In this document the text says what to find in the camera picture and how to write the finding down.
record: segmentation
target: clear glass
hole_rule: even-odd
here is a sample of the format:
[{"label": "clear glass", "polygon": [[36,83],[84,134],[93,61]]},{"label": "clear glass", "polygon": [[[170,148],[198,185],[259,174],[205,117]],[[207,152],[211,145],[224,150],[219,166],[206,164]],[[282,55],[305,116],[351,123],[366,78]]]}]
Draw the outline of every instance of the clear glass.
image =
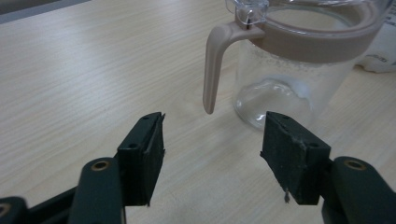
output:
[{"label": "clear glass", "polygon": [[[358,35],[378,29],[390,2],[270,0],[266,22],[310,37]],[[234,108],[241,119],[260,130],[264,128],[266,111],[283,113],[309,125],[329,103],[359,56],[339,63],[305,63],[271,54],[249,40],[241,41]]]},{"label": "clear glass", "polygon": [[310,124],[341,85],[356,59],[342,63],[301,63],[241,41],[233,106],[244,121],[263,130],[266,111]]}]

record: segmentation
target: wooden table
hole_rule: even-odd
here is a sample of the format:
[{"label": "wooden table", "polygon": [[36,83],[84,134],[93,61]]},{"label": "wooden table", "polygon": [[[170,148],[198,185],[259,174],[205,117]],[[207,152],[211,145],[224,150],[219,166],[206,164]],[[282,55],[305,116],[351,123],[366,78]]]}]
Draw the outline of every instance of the wooden table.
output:
[{"label": "wooden table", "polygon": [[[205,41],[232,19],[220,0],[91,0],[1,24],[0,196],[33,206],[74,187],[86,162],[112,157],[140,117],[162,111],[163,169],[129,223],[322,223],[321,205],[284,203],[262,133],[233,111],[236,45],[215,113],[204,111]],[[395,115],[396,74],[357,67],[315,134],[332,159],[368,161],[396,189]]]}]

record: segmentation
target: plastic lid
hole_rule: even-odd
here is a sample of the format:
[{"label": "plastic lid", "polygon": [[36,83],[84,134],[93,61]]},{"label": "plastic lid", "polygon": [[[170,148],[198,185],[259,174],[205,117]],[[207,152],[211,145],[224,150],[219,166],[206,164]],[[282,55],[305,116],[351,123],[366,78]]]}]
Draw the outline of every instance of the plastic lid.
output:
[{"label": "plastic lid", "polygon": [[245,25],[265,21],[268,0],[225,0],[227,9]]}]

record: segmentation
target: beige plastic handle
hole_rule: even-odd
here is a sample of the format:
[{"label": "beige plastic handle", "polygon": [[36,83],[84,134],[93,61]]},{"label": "beige plastic handle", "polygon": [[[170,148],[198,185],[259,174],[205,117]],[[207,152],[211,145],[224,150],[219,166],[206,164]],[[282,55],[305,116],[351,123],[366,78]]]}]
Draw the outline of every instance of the beige plastic handle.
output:
[{"label": "beige plastic handle", "polygon": [[218,25],[210,32],[206,42],[204,108],[212,114],[218,93],[221,61],[224,51],[233,43],[243,39],[263,38],[264,31],[256,26],[242,29],[235,21]]}]

